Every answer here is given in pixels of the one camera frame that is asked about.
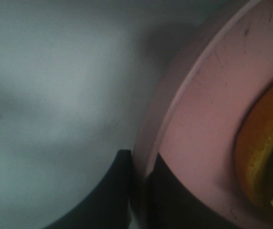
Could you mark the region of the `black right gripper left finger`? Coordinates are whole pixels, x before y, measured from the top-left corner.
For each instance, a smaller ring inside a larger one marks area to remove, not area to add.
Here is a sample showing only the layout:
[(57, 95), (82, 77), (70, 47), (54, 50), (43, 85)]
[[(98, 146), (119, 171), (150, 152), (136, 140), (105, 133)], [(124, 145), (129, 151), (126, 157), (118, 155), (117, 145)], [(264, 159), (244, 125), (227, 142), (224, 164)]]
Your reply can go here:
[(108, 172), (93, 191), (48, 229), (127, 229), (132, 168), (130, 150), (119, 150)]

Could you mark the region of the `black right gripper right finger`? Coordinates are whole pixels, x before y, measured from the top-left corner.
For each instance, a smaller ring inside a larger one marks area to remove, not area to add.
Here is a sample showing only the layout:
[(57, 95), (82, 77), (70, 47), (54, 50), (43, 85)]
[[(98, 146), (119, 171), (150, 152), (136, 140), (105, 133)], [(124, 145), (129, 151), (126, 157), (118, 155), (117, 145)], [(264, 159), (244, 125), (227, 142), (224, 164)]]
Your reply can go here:
[(174, 176), (161, 155), (147, 190), (149, 229), (228, 229), (229, 222), (198, 201)]

